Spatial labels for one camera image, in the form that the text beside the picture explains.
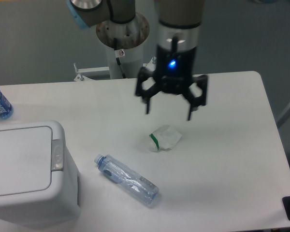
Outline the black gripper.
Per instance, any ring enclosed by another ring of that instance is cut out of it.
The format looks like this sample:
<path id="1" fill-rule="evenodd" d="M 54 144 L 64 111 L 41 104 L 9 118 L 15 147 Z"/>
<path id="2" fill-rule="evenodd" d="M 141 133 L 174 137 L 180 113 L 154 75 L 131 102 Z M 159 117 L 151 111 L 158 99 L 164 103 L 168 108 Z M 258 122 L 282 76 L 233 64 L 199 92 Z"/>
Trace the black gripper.
<path id="1" fill-rule="evenodd" d="M 200 106 L 206 106 L 208 75 L 192 77 L 192 67 L 197 48 L 184 52 L 171 52 L 157 46 L 157 65 L 155 71 L 141 67 L 136 82 L 135 96 L 141 97 L 146 105 L 146 114 L 150 112 L 150 99 L 160 91 L 168 94 L 187 94 L 186 99 L 190 104 L 187 121 L 191 120 L 193 112 Z M 150 77 L 154 84 L 149 89 L 143 88 L 143 83 Z M 189 87 L 195 84 L 202 94 L 195 97 Z"/>

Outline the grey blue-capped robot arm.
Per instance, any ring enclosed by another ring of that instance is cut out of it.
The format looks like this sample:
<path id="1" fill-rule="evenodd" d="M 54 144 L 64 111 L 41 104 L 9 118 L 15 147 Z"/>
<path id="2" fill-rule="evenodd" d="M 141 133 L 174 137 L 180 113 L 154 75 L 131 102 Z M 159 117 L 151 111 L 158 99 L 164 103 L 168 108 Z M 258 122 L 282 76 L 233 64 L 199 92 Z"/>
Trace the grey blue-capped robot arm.
<path id="1" fill-rule="evenodd" d="M 193 66 L 201 29 L 202 0 L 157 0 L 154 69 L 143 64 L 143 47 L 150 20 L 133 0 L 69 0 L 67 6 L 82 29 L 95 27 L 105 47 L 111 79 L 136 78 L 135 95 L 150 105 L 163 92 L 182 95 L 194 112 L 206 105 L 208 76 L 194 76 Z"/>

